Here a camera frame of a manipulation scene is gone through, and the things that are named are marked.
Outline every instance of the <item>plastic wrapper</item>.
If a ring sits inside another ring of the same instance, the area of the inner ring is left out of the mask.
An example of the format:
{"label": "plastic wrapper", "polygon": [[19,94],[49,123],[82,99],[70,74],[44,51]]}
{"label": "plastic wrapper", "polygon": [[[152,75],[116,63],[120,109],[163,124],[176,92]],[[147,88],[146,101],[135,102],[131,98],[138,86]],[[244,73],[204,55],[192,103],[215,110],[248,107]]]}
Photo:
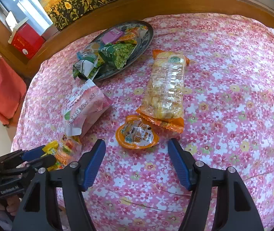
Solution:
{"label": "plastic wrapper", "polygon": [[159,137],[149,122],[137,115],[129,115],[116,131],[118,143],[125,148],[143,149],[158,144]]}
{"label": "plastic wrapper", "polygon": [[62,169],[66,166],[63,163],[64,162],[63,158],[58,155],[58,147],[59,147],[59,143],[55,140],[55,141],[52,141],[52,142],[48,143],[42,149],[45,152],[45,154],[42,155],[42,156],[45,156],[47,154],[51,154],[56,158],[56,163],[53,166],[47,168],[48,171]]}
{"label": "plastic wrapper", "polygon": [[82,145],[78,136],[67,137],[64,135],[60,144],[55,140],[48,143],[43,149],[45,154],[51,154],[56,158],[56,163],[48,168],[48,171],[62,169],[72,161],[79,160]]}
{"label": "plastic wrapper", "polygon": [[123,31],[113,28],[102,37],[102,42],[104,44],[115,43],[123,35]]}
{"label": "plastic wrapper", "polygon": [[136,44],[131,43],[106,44],[99,54],[106,63],[122,69],[135,47]]}
{"label": "plastic wrapper", "polygon": [[121,36],[117,42],[137,44],[138,38],[143,38],[147,31],[148,28],[146,26],[128,28],[125,30],[124,35]]}
{"label": "plastic wrapper", "polygon": [[78,62],[73,65],[74,79],[78,75],[82,75],[84,79],[94,79],[104,64],[104,60],[98,53],[103,46],[100,42],[92,42],[83,51],[77,52]]}
{"label": "plastic wrapper", "polygon": [[64,110],[65,133],[79,136],[92,127],[97,119],[109,108],[112,101],[105,96],[91,80],[74,89]]}
{"label": "plastic wrapper", "polygon": [[184,69],[189,59],[162,50],[154,50],[153,58],[151,76],[137,112],[156,125],[182,133]]}

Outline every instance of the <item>wooden headboard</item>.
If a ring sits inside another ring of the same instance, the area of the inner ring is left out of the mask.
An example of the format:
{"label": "wooden headboard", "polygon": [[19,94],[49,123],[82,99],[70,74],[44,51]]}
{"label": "wooden headboard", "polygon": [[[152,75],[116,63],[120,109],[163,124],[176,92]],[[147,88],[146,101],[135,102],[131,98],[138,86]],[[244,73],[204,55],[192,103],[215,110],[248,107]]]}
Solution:
{"label": "wooden headboard", "polygon": [[34,76],[41,63],[71,42],[128,20],[179,13],[239,14],[274,28],[274,11],[255,0],[117,0],[95,9],[48,39],[27,63]]}

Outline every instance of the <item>pink snack bag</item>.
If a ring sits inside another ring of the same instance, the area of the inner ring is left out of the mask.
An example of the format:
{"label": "pink snack bag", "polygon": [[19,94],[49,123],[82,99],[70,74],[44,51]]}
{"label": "pink snack bag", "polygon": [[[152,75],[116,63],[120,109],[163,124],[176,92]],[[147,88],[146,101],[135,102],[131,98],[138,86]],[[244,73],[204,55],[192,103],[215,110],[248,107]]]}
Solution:
{"label": "pink snack bag", "polygon": [[65,133],[82,138],[98,118],[112,105],[112,101],[87,80],[73,92],[64,110]]}

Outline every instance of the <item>metal screw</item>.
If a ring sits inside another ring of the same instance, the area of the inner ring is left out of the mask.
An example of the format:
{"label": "metal screw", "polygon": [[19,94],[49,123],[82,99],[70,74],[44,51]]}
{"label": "metal screw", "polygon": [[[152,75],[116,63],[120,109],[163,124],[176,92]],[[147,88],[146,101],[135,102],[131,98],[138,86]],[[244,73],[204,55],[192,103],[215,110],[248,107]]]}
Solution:
{"label": "metal screw", "polygon": [[195,164],[198,167],[202,167],[204,165],[204,163],[202,161],[196,161]]}
{"label": "metal screw", "polygon": [[235,170],[234,167],[229,167],[229,168],[228,168],[228,171],[229,171],[230,173],[235,173],[236,170]]}
{"label": "metal screw", "polygon": [[46,169],[45,169],[44,167],[41,167],[41,168],[38,170],[39,174],[44,174],[45,171],[46,171]]}
{"label": "metal screw", "polygon": [[75,168],[77,166],[78,166],[78,162],[76,162],[76,161],[73,161],[70,163],[70,167],[72,167],[72,168]]}

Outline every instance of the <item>bed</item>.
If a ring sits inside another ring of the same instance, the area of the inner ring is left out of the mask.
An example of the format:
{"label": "bed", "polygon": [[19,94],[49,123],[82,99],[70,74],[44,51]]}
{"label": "bed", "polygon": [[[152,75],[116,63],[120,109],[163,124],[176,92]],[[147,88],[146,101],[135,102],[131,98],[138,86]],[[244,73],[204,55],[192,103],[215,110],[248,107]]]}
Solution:
{"label": "bed", "polygon": [[[98,138],[107,145],[94,185],[85,192],[98,231],[177,230],[190,193],[182,187],[167,152],[177,138],[196,160],[210,167],[234,166],[244,180],[265,230],[274,227],[274,30],[239,15],[195,13],[144,19],[155,35],[150,47],[123,72],[98,82],[113,100],[83,138],[89,151]],[[63,109],[72,88],[76,52],[95,32],[44,61],[27,92],[12,151],[29,150],[64,133]],[[160,143],[151,149],[118,145],[116,129],[141,104],[151,72],[153,49],[182,51],[185,71],[182,134],[156,128]],[[59,204],[64,206],[61,190]],[[211,229],[216,191],[208,214]]]}

